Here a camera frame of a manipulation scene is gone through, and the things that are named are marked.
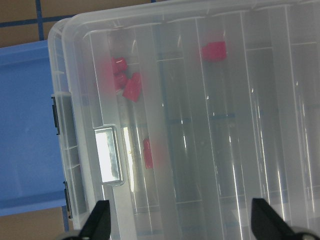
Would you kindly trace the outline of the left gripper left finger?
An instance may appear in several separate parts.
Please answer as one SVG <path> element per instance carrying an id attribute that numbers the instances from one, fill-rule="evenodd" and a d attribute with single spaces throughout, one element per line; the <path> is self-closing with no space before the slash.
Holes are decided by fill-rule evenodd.
<path id="1" fill-rule="evenodd" d="M 109 240 L 111 210 L 108 200 L 99 200 L 78 234 L 80 240 Z"/>

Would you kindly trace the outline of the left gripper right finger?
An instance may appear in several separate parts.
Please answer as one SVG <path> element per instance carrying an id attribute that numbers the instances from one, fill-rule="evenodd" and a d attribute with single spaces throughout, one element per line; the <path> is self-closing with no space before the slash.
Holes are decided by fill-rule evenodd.
<path id="1" fill-rule="evenodd" d="M 263 198 L 251 202 L 251 231 L 257 240 L 307 240 L 306 232 L 294 232 Z"/>

